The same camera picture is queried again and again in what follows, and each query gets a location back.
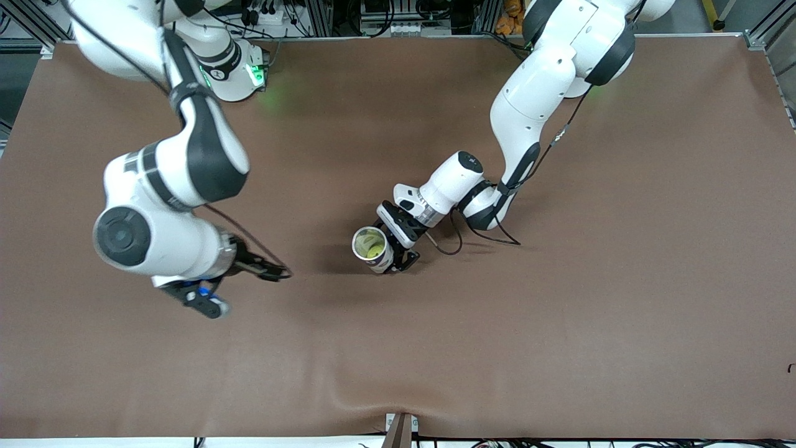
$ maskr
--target brown leather mat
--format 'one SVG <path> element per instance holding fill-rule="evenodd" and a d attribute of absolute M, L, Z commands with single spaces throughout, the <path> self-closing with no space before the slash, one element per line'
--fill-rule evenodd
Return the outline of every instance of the brown leather mat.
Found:
<path fill-rule="evenodd" d="M 296 277 L 227 280 L 212 321 L 96 256 L 105 164 L 178 121 L 58 46 L 0 162 L 0 434 L 354 434 L 408 411 L 433 436 L 796 437 L 796 138 L 741 38 L 641 39 L 520 193 L 522 247 L 423 240 L 385 277 L 350 253 L 453 151 L 497 179 L 516 65 L 481 39 L 285 44 L 267 92 L 224 106 L 252 173 L 218 206 Z"/>

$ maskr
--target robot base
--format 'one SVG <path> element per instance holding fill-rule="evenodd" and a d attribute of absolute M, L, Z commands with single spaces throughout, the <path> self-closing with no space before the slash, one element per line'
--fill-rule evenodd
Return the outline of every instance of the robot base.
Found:
<path fill-rule="evenodd" d="M 240 45 L 240 63 L 229 74 L 226 81 L 208 77 L 210 87 L 223 101 L 235 102 L 249 98 L 257 90 L 265 89 L 268 74 L 268 52 L 243 39 L 236 39 Z"/>

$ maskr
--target white cup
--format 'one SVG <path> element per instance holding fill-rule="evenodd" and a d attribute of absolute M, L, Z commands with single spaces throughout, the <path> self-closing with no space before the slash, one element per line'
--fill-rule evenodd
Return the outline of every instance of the white cup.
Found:
<path fill-rule="evenodd" d="M 387 242 L 387 235 L 376 227 L 367 226 L 357 230 L 351 240 L 351 250 L 375 273 L 383 273 L 392 264 L 394 253 Z"/>

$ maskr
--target brown tabletop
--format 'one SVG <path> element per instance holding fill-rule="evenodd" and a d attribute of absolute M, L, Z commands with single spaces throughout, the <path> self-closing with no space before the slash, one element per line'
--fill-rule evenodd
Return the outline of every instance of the brown tabletop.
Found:
<path fill-rule="evenodd" d="M 228 279 L 223 320 L 92 246 L 105 164 L 179 129 L 166 99 L 71 45 L 38 65 L 0 161 L 1 436 L 355 434 L 408 411 L 432 436 L 796 437 L 796 138 L 762 53 L 640 39 L 521 191 L 522 247 L 423 240 L 378 277 L 350 237 L 393 184 L 457 150 L 502 173 L 489 110 L 517 61 L 483 39 L 283 47 L 265 93 L 224 105 L 252 172 L 218 206 L 296 276 Z"/>

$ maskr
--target white robot link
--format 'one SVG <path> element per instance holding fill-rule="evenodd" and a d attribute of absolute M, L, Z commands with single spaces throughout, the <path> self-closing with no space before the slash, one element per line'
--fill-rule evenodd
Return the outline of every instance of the white robot link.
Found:
<path fill-rule="evenodd" d="M 674 0 L 533 0 L 522 31 L 533 46 L 490 110 L 492 131 L 505 159 L 497 185 L 482 175 L 478 160 L 460 151 L 420 188 L 396 185 L 397 206 L 377 207 L 374 226 L 357 231 L 353 252 L 375 272 L 403 271 L 419 256 L 420 236 L 456 206 L 470 228 L 491 230 L 505 217 L 540 155 L 542 127 L 564 98 L 604 85 L 630 63 L 635 50 L 627 16 L 653 21 Z"/>
<path fill-rule="evenodd" d="M 86 33 L 106 39 L 67 11 L 83 22 Z M 114 42 L 107 42 L 115 49 Z M 284 266 L 250 253 L 241 238 L 193 214 L 196 207 L 240 192 L 248 158 L 192 50 L 170 29 L 161 28 L 154 42 L 159 50 L 138 53 L 136 63 L 167 81 L 182 130 L 107 165 L 106 205 L 94 226 L 94 244 L 106 263 L 151 276 L 154 286 L 183 305 L 217 318 L 228 311 L 215 294 L 224 277 L 249 272 L 279 281 L 290 274 Z"/>
<path fill-rule="evenodd" d="M 224 101 L 240 101 L 265 88 L 268 53 L 256 45 L 233 39 L 207 10 L 229 0 L 71 0 L 73 16 L 113 43 L 148 73 L 162 73 L 158 27 L 170 24 L 199 60 L 213 92 Z M 74 23 L 80 51 L 94 65 L 117 77 L 144 81 L 145 77 L 99 38 Z"/>

